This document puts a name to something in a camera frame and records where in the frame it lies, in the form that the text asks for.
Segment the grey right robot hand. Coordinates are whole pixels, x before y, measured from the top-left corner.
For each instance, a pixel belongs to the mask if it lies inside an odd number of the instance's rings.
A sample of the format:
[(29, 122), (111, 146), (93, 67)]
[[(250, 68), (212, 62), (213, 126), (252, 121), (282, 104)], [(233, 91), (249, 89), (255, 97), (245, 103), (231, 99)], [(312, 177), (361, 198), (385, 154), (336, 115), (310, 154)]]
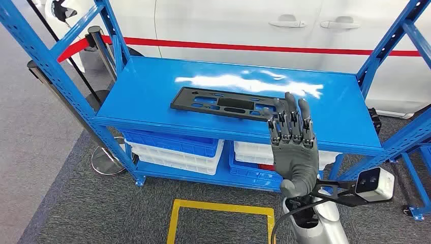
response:
[(286, 198), (309, 194), (317, 181), (319, 155), (308, 102), (285, 93), (285, 103), (273, 99), (278, 115), (264, 108), (270, 132), (275, 171), (283, 178), (280, 191)]

